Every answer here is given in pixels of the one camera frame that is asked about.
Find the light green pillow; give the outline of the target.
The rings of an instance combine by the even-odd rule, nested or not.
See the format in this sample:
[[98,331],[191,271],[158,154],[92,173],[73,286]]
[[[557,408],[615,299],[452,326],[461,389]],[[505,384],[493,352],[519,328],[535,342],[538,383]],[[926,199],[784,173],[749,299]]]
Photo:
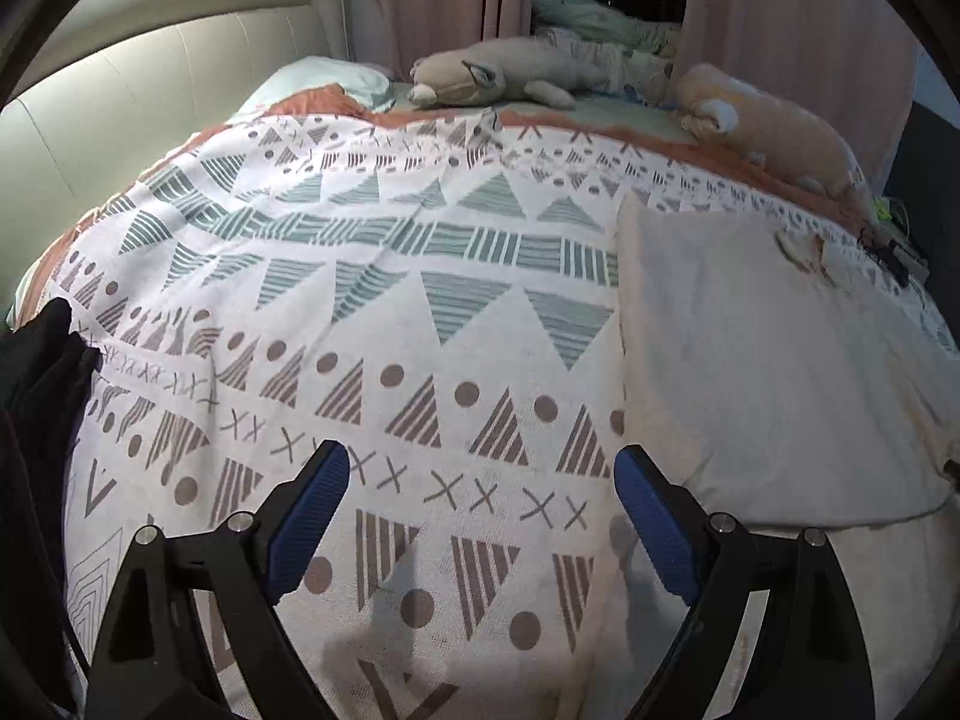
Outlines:
[[270,106],[306,89],[338,85],[352,98],[374,112],[386,112],[394,104],[391,78],[379,65],[308,55],[275,70],[254,93],[245,99],[228,122],[245,121],[263,114]]

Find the beige zip-up jacket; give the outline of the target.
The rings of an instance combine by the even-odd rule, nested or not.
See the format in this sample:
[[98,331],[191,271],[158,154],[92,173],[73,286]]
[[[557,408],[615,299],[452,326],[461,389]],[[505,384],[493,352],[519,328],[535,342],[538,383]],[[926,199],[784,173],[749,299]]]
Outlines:
[[867,262],[763,213],[617,218],[625,437],[703,507],[823,528],[903,710],[958,614],[958,359]]

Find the beige plush animal toy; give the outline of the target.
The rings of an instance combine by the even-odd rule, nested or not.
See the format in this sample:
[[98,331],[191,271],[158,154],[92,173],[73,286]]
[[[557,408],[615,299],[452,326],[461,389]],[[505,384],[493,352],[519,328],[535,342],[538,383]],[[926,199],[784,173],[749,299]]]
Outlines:
[[656,57],[639,67],[623,57],[601,65],[539,37],[505,37],[418,59],[407,99],[416,109],[485,107],[534,101],[551,109],[576,107],[576,93],[602,93],[659,104],[669,71]]

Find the white geometric patterned bedspread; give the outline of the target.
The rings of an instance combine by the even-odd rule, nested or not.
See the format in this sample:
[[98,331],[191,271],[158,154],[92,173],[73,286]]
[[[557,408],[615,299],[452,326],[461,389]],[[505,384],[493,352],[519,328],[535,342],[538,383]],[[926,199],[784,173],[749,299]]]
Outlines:
[[[682,617],[613,492],[630,195],[763,213],[871,263],[830,200],[698,148],[377,115],[332,90],[110,200],[44,286],[104,355],[65,509],[80,642],[135,528],[215,527],[335,439],[345,507],[280,614],[337,709],[622,710]],[[955,355],[923,296],[872,266]]]

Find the orange-brown plush pillow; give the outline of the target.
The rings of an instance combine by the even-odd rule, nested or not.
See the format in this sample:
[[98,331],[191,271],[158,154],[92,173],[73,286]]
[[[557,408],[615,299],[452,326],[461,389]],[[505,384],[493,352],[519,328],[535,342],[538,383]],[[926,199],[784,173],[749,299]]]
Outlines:
[[682,127],[700,143],[722,146],[786,184],[833,200],[864,223],[877,223],[874,195],[853,149],[827,121],[711,64],[674,85]]

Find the light green bedding bundle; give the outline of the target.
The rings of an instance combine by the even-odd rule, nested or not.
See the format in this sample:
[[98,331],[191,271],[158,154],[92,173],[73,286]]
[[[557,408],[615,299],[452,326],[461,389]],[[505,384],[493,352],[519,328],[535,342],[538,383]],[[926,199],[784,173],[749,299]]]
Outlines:
[[679,25],[638,20],[597,0],[532,0],[532,11],[537,26],[567,29],[593,43],[620,44],[664,59],[674,59],[679,48]]

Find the pink curtain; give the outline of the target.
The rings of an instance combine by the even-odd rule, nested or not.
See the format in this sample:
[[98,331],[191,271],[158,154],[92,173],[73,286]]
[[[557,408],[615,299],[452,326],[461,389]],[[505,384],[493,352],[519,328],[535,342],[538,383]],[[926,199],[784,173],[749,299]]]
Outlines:
[[493,37],[543,34],[594,64],[656,57],[669,88],[711,64],[835,127],[874,190],[884,188],[913,104],[918,39],[887,0],[597,0],[638,20],[680,26],[674,59],[537,26],[532,0],[376,0],[401,67]]

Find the cream padded headboard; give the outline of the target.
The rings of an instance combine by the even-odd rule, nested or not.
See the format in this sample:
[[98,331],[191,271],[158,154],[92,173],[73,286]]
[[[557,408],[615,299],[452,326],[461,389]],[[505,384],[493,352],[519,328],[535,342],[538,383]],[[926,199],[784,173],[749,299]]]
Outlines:
[[80,0],[2,110],[2,301],[70,223],[302,57],[345,0]]

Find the black garment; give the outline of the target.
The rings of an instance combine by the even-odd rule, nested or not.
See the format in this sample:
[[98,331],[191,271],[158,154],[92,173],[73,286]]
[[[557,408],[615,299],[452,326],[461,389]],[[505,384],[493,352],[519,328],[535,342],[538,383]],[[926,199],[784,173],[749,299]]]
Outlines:
[[67,676],[65,466],[99,351],[62,298],[2,337],[2,715],[76,709]]

